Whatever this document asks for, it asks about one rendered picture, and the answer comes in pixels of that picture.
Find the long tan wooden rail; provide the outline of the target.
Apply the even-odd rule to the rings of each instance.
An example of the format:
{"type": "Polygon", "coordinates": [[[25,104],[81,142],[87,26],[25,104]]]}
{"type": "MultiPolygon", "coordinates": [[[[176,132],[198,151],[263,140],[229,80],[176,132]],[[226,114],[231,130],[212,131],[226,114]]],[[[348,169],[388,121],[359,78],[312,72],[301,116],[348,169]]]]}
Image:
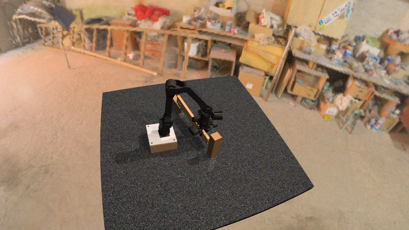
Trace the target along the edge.
{"type": "MultiPolygon", "coordinates": [[[[186,106],[186,104],[184,103],[184,101],[182,100],[182,98],[180,96],[177,96],[177,102],[180,103],[181,105],[181,109],[183,110],[183,112],[185,113],[185,115],[188,117],[188,119],[190,120],[192,125],[195,125],[195,127],[199,126],[196,122],[192,121],[192,117],[193,114],[192,112],[189,110],[189,108],[186,106]]],[[[207,133],[205,132],[205,130],[203,130],[203,135],[201,136],[201,138],[203,139],[203,141],[206,143],[206,145],[209,144],[209,139],[210,137],[207,135],[207,133]]]]}

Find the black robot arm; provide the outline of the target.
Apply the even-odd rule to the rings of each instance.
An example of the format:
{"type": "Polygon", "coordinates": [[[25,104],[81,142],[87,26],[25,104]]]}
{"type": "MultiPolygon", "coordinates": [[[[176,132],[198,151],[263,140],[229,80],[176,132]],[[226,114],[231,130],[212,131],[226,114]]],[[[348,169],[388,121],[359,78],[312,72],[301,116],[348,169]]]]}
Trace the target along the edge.
{"type": "Polygon", "coordinates": [[[198,125],[200,123],[199,118],[203,122],[208,122],[210,116],[212,120],[222,120],[223,110],[214,110],[211,105],[211,101],[207,98],[203,98],[198,91],[196,91],[189,82],[183,82],[182,80],[169,79],[166,81],[166,106],[165,113],[162,119],[159,120],[159,135],[160,137],[170,136],[170,128],[173,126],[174,115],[171,114],[173,97],[175,94],[187,93],[196,103],[199,104],[200,110],[198,110],[198,115],[192,117],[192,121],[196,122],[198,125]],[[180,88],[176,88],[180,86],[180,88]]]}

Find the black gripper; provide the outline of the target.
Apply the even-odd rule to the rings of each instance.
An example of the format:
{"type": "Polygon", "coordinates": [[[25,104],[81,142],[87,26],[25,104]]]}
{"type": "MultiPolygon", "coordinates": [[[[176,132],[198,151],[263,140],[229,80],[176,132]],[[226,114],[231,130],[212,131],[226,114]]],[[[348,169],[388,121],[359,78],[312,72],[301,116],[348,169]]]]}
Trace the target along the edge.
{"type": "Polygon", "coordinates": [[[208,122],[203,122],[200,118],[200,123],[199,126],[195,127],[195,125],[189,127],[189,131],[190,133],[195,136],[196,134],[200,134],[200,136],[203,135],[203,130],[205,130],[205,132],[209,132],[211,130],[211,125],[213,125],[213,128],[218,126],[218,123],[216,122],[216,120],[212,120],[210,119],[208,122]]]}

